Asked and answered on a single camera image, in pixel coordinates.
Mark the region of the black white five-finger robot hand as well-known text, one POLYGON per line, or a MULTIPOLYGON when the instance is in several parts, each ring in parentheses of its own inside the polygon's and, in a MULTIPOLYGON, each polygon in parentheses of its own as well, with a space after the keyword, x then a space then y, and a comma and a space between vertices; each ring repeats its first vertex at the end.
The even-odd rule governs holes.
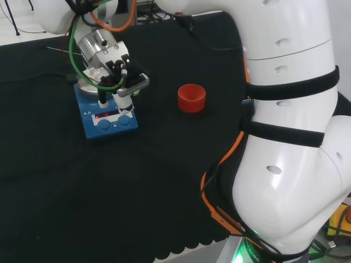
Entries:
POLYGON ((117 91, 121 89, 126 82, 126 78, 122 77, 119 81, 116 81, 113 77, 102 77, 100 82, 98 83, 100 86, 109 88, 106 89, 98 89, 98 103, 100 108, 107 108, 109 103, 107 101, 107 95, 110 94, 117 107, 119 113, 125 114, 134 109, 133 101, 130 95, 125 97, 120 97, 117 91))

